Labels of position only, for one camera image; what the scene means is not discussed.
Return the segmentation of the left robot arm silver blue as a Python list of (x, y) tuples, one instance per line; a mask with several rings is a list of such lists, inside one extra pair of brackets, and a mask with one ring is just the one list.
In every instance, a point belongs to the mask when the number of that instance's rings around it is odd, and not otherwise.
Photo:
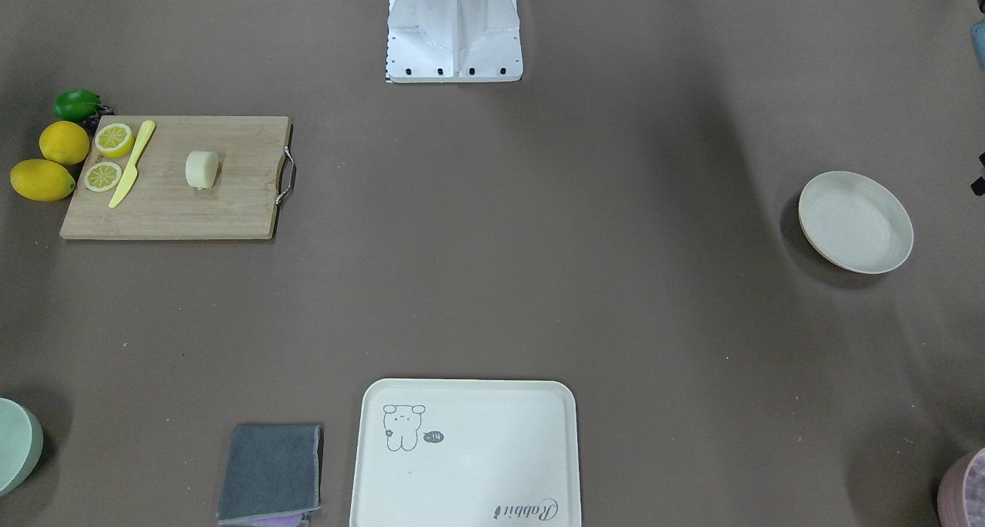
[[(984, 15), (984, 0), (976, 0), (976, 5), (979, 12)], [(974, 25), (971, 26), (970, 39), (979, 68), (984, 71), (984, 18), (978, 20), (978, 22), (975, 22)]]

